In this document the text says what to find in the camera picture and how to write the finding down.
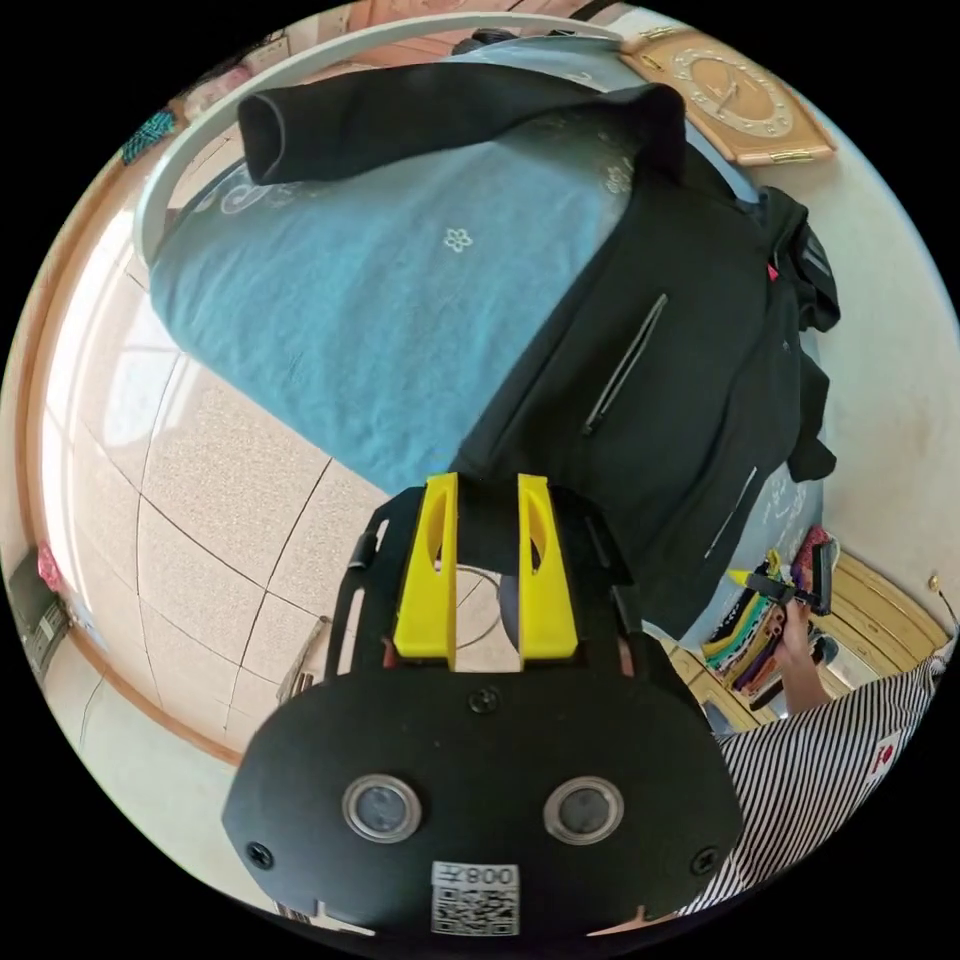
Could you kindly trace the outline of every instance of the zipper pocket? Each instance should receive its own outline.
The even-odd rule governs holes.
[[[733,505],[733,509],[727,514],[727,519],[723,521],[723,525],[717,531],[717,535],[713,538],[713,541],[710,543],[710,546],[707,547],[707,552],[703,555],[703,559],[706,560],[711,553],[713,553],[714,548],[720,542],[720,538],[723,536],[724,531],[730,526],[730,521],[733,519],[734,514],[737,510],[740,509],[740,504],[743,503],[743,498],[747,495],[747,490],[750,489],[750,484],[753,483],[753,478],[757,475],[757,468],[754,467],[750,471],[750,476],[747,477],[746,483],[743,485],[743,489],[740,491],[740,496],[737,497],[737,502]]]
[[[663,313],[663,308],[666,305],[667,295],[661,293],[660,296],[657,297],[656,303],[654,303],[647,315],[643,318],[643,323],[640,324],[637,335],[630,342],[630,346],[627,347],[626,353],[624,353],[622,359],[617,364],[616,370],[613,371],[612,376],[600,392],[600,396],[593,405],[590,415],[584,421],[583,436],[589,437],[597,427],[600,426],[601,421],[607,415],[610,407],[613,406],[613,402],[617,399],[617,395],[620,393],[624,383],[626,383],[627,377],[630,376],[637,361],[643,356],[643,352],[647,349],[650,343],[650,337],[653,335],[657,321],[660,319],[660,314]]]

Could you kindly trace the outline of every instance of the hand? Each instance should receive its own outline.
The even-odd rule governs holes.
[[[781,667],[810,659],[807,634],[809,622],[810,608],[806,604],[791,600],[787,604],[787,622],[783,626],[783,637],[773,652]]]

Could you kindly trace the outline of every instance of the red tag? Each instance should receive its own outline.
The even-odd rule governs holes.
[[[873,759],[870,761],[870,767],[867,770],[867,783],[873,783],[879,780],[887,770],[893,765],[897,748],[900,746],[900,740],[903,731],[898,730],[889,737],[884,737],[876,746],[873,752]]]

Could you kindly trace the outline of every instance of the yellow bracket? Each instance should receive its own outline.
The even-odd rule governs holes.
[[[430,477],[407,565],[397,628],[397,653],[411,660],[457,656],[457,475]]]
[[[565,660],[577,649],[573,605],[546,477],[521,474],[520,659]],[[540,563],[533,566],[533,547]]]

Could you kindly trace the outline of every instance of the white sleeve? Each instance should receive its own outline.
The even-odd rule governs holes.
[[[726,900],[815,850],[876,789],[936,693],[957,636],[907,673],[746,733],[718,737],[743,810],[740,839],[681,915]]]

